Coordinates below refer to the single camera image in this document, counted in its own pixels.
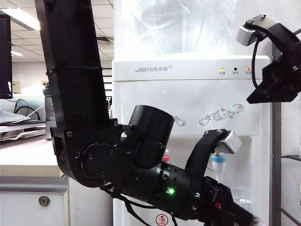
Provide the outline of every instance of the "green led light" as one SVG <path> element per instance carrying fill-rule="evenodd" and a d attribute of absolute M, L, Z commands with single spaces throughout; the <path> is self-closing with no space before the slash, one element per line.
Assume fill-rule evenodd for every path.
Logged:
<path fill-rule="evenodd" d="M 172 187 L 168 187 L 166 190 L 166 193 L 169 195 L 174 195 L 175 194 L 175 189 Z"/>
<path fill-rule="evenodd" d="M 164 144 L 162 144 L 161 142 L 159 142 L 159 144 L 161 145 L 161 148 L 162 148 L 162 147 L 165 147 L 165 145 L 164 145 Z"/>

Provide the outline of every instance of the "red label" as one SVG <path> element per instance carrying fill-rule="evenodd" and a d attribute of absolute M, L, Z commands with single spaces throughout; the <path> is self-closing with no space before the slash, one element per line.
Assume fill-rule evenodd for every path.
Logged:
<path fill-rule="evenodd" d="M 168 217 L 165 214 L 159 214 L 156 217 L 156 223 L 159 226 L 166 226 L 168 223 Z"/>

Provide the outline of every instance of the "black robotic arm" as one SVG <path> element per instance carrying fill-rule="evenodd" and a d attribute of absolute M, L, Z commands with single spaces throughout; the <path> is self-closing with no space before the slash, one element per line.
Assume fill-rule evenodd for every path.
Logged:
<path fill-rule="evenodd" d="M 252 79 L 256 90 L 248 97 L 251 104 L 290 102 L 301 91 L 301 42 L 296 34 L 281 23 L 259 15 L 243 24 L 237 41 L 245 46 L 256 42 L 252 59 Z M 255 80 L 255 56 L 258 43 L 269 38 L 282 55 L 262 69 L 262 83 Z"/>
<path fill-rule="evenodd" d="M 128 211 L 143 223 L 131 209 L 133 202 L 121 194 L 206 226 L 255 224 L 255 217 L 233 202 L 229 188 L 204 177 L 210 154 L 232 133 L 206 132 L 185 169 L 162 162 L 174 123 L 171 115 L 139 105 L 129 125 L 109 119 L 90 0 L 35 2 L 60 169 L 84 186 L 100 187 L 124 200 Z"/>

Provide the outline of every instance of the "decorative pattern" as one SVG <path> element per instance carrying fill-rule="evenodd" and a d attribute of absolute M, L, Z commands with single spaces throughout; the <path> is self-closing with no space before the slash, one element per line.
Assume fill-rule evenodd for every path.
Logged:
<path fill-rule="evenodd" d="M 212 113 L 211 115 L 207 115 L 205 118 L 199 121 L 201 126 L 205 126 L 209 123 L 210 120 L 214 119 L 215 121 L 223 120 L 226 118 L 233 119 L 233 116 L 239 114 L 244 110 L 244 107 L 240 104 L 233 105 L 228 111 L 223 107 L 220 110 Z"/>
<path fill-rule="evenodd" d="M 177 123 L 178 126 L 185 126 L 186 125 L 186 121 L 183 119 L 180 119 L 178 116 L 175 116 L 174 118 L 175 123 Z"/>

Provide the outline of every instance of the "metal frame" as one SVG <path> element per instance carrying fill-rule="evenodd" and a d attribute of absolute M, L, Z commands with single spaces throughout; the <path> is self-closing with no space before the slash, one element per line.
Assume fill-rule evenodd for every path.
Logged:
<path fill-rule="evenodd" d="M 281 55 L 279 49 L 273 44 L 272 57 L 278 59 Z M 281 103 L 272 104 L 272 191 L 271 191 L 271 214 L 270 222 L 272 226 L 281 226 L 281 213 L 287 216 L 296 225 L 301 226 L 301 222 L 290 215 L 281 207 L 281 159 L 287 158 L 301 161 L 298 155 L 281 154 Z"/>

